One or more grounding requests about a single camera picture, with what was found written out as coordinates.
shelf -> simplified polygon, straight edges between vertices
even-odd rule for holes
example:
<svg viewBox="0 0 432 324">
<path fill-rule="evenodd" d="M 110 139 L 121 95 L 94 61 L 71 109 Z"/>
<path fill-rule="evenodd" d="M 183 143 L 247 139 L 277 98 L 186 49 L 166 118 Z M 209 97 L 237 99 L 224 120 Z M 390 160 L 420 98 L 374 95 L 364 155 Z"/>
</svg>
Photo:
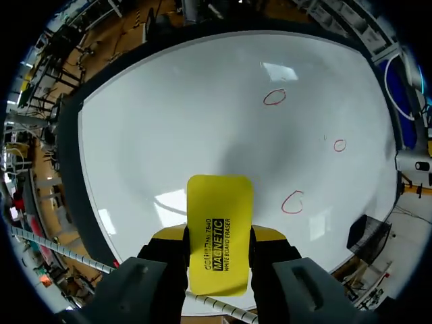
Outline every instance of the shelf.
<svg viewBox="0 0 432 324">
<path fill-rule="evenodd" d="M 344 0 L 344 2 L 349 5 L 360 17 L 365 19 L 375 32 L 381 34 L 386 42 L 389 44 L 394 43 L 393 39 L 384 32 L 375 17 L 370 13 L 369 10 L 365 9 L 361 3 L 359 3 L 357 0 Z"/>
</svg>

